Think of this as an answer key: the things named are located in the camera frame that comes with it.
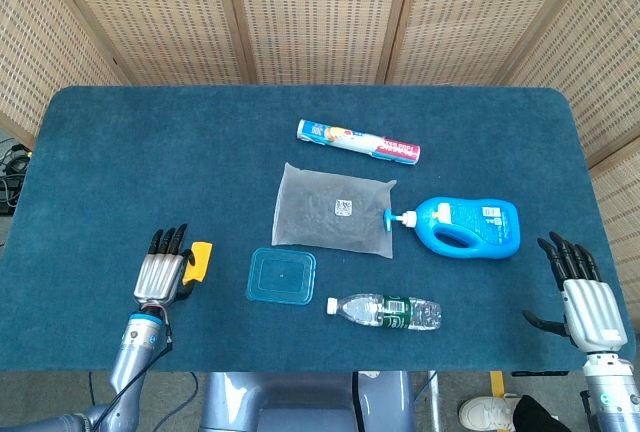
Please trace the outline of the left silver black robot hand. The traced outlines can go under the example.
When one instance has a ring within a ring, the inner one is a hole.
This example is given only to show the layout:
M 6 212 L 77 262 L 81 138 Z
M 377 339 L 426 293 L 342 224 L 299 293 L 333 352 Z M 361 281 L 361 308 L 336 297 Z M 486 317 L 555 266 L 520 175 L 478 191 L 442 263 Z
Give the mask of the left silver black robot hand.
M 159 229 L 153 235 L 134 288 L 134 299 L 141 308 L 168 307 L 191 295 L 192 279 L 184 279 L 187 266 L 195 264 L 195 255 L 189 248 L 182 250 L 186 229 L 182 224 L 166 232 Z

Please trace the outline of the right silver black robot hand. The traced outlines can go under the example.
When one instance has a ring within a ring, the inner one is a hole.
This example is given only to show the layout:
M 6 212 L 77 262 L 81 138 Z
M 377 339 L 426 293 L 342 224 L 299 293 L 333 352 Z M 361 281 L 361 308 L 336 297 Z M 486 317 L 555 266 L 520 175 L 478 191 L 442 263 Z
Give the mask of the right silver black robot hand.
M 537 244 L 549 261 L 564 315 L 561 322 L 548 321 L 524 310 L 525 320 L 542 332 L 568 338 L 587 355 L 619 352 L 628 337 L 614 293 L 591 252 L 556 232 Z

